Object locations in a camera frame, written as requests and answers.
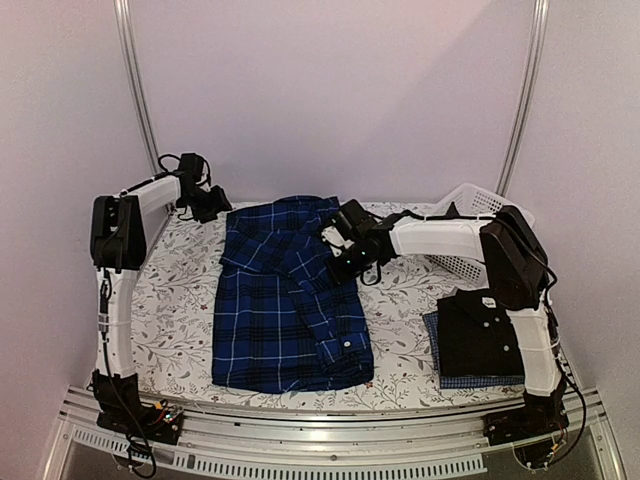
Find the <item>blue plaid long sleeve shirt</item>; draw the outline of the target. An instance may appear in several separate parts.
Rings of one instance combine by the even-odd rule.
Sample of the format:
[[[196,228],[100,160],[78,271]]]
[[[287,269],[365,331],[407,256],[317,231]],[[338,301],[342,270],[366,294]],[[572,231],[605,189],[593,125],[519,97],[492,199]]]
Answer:
[[[320,228],[335,197],[292,196],[226,216],[211,377],[267,394],[351,388],[374,377],[355,281],[335,285]]]

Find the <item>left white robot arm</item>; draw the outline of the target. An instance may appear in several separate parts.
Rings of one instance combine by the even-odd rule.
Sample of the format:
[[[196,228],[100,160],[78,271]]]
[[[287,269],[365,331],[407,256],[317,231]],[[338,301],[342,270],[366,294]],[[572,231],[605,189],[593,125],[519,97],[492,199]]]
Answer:
[[[197,153],[163,155],[177,168],[161,172],[93,203],[90,255],[96,269],[98,294],[98,380],[136,385],[131,301],[148,246],[147,216],[166,207],[185,208],[190,219],[206,224],[232,210],[224,190],[212,183],[212,170]]]

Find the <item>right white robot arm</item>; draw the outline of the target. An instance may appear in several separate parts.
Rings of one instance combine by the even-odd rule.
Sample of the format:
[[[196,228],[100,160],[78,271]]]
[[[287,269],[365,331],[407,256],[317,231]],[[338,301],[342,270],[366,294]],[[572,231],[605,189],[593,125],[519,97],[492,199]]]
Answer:
[[[514,327],[525,390],[539,397],[518,412],[517,427],[524,435],[537,436],[554,422],[555,406],[544,397],[555,393],[562,380],[549,301],[557,277],[516,206],[476,216],[421,216],[405,210],[379,219],[352,199],[323,224],[320,237],[333,250],[327,267],[336,284],[400,256],[453,256],[482,263],[491,295]]]

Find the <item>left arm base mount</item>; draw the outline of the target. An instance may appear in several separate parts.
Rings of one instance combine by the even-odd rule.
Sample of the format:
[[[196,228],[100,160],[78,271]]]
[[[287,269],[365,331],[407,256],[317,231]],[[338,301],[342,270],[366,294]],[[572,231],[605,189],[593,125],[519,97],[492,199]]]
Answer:
[[[178,443],[184,421],[182,411],[166,400],[154,405],[143,404],[137,374],[121,377],[95,370],[91,385],[100,407],[98,427],[141,440]]]

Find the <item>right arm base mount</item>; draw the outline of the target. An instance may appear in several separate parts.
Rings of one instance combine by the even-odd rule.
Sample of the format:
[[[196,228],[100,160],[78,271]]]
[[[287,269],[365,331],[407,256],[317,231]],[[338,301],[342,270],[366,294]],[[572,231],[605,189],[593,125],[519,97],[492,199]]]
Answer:
[[[491,446],[546,436],[543,441],[517,447],[515,456],[522,466],[529,469],[548,467],[565,440],[569,426],[562,401],[565,390],[566,382],[561,380],[550,396],[536,396],[525,391],[522,407],[482,417],[483,435]]]

